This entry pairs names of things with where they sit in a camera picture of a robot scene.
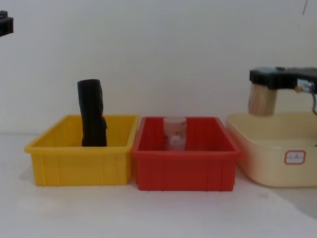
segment label sticker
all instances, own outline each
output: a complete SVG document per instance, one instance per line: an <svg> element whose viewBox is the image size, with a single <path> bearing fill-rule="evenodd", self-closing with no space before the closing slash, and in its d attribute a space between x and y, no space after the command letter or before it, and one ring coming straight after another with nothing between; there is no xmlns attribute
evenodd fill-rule
<svg viewBox="0 0 317 238"><path fill-rule="evenodd" d="M305 162L306 152L304 150L289 150L285 153L285 164L302 165Z"/></svg>

